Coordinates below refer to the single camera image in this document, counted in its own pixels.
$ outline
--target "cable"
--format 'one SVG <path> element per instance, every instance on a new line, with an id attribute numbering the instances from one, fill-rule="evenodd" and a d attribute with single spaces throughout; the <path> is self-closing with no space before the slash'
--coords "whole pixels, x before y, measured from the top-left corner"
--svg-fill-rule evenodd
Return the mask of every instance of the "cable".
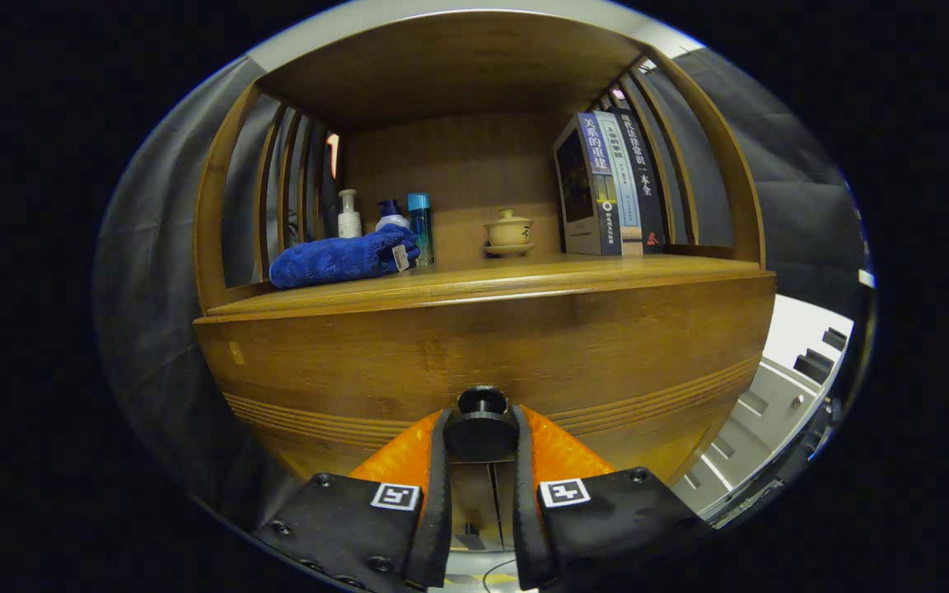
<path id="1" fill-rule="evenodd" d="M 485 588 L 485 593 L 493 593 L 493 591 L 490 591 L 490 590 L 489 590 L 489 585 L 486 585 L 486 583 L 485 583 L 485 579 L 486 579 L 486 578 L 489 578 L 489 573 L 491 573 L 491 572 L 494 571 L 494 570 L 497 570 L 497 569 L 498 569 L 499 567 L 501 567 L 501 566 L 504 566 L 504 564 L 513 563 L 513 562 L 515 562 L 515 560 L 517 560 L 517 558 L 512 558 L 511 560 L 508 560 L 508 562 L 499 563 L 499 564 L 497 564 L 496 567 L 491 567 L 491 569 L 485 571 L 485 574 L 482 575 L 482 587 Z"/>

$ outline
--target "blue bottle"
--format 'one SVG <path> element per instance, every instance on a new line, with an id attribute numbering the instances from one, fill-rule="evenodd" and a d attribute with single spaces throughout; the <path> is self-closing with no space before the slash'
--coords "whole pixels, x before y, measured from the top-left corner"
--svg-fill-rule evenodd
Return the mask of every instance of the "blue bottle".
<path id="1" fill-rule="evenodd" d="M 412 233 L 415 235 L 415 246 L 419 248 L 415 265 L 427 266 L 434 263 L 433 237 L 430 233 L 430 198 L 425 193 L 410 193 L 408 198 Z"/>

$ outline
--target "bottle cap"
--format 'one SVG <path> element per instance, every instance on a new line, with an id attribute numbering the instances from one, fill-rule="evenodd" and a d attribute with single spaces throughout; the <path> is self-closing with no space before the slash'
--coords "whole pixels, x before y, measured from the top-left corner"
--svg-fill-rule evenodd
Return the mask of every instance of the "bottle cap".
<path id="1" fill-rule="evenodd" d="M 343 200 L 343 211 L 353 212 L 353 196 L 357 195 L 357 190 L 343 190 L 339 192 L 339 199 Z"/>
<path id="2" fill-rule="evenodd" d="M 391 214 L 400 214 L 398 209 L 398 200 L 396 199 L 384 199 L 383 202 L 379 202 L 380 205 L 380 217 L 389 217 Z"/>
<path id="3" fill-rule="evenodd" d="M 425 193 L 410 193 L 409 210 L 430 208 L 430 198 Z"/>

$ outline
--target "blue towel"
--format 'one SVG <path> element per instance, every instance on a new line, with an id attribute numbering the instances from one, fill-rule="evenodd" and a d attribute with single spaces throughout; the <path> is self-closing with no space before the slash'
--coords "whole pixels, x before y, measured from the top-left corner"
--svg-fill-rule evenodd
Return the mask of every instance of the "blue towel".
<path id="1" fill-rule="evenodd" d="M 273 261 L 270 282 L 278 288 L 300 288 L 398 273 L 392 252 L 398 245 L 405 246 L 410 263 L 418 258 L 414 234 L 398 225 L 384 225 L 357 239 L 301 243 L 287 248 Z"/>

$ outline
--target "saucer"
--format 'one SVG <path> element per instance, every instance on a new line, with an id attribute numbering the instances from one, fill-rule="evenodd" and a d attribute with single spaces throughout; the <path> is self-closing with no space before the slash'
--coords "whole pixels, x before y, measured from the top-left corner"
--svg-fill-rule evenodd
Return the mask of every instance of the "saucer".
<path id="1" fill-rule="evenodd" d="M 486 253 L 493 253 L 493 255 L 519 255 L 530 251 L 534 247 L 537 247 L 537 244 L 527 243 L 524 245 L 486 245 L 483 249 Z"/>

